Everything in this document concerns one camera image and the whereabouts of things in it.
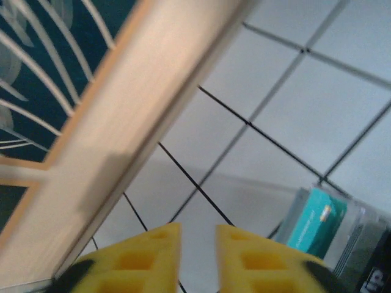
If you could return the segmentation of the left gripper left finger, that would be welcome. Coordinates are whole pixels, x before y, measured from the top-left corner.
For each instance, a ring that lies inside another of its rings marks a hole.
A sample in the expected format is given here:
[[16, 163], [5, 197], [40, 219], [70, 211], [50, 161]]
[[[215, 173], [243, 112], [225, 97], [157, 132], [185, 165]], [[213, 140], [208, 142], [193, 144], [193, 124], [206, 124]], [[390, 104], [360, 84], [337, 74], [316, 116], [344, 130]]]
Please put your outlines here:
[[181, 225], [170, 223], [82, 256], [52, 292], [177, 292]]

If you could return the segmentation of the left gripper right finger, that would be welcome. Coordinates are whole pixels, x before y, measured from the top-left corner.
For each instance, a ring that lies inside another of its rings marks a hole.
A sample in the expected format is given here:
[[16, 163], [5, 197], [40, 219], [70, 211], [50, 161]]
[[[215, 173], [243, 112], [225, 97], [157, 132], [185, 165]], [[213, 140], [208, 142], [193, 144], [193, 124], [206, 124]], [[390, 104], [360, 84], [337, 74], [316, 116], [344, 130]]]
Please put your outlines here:
[[231, 225], [216, 226], [220, 292], [347, 292], [316, 256]]

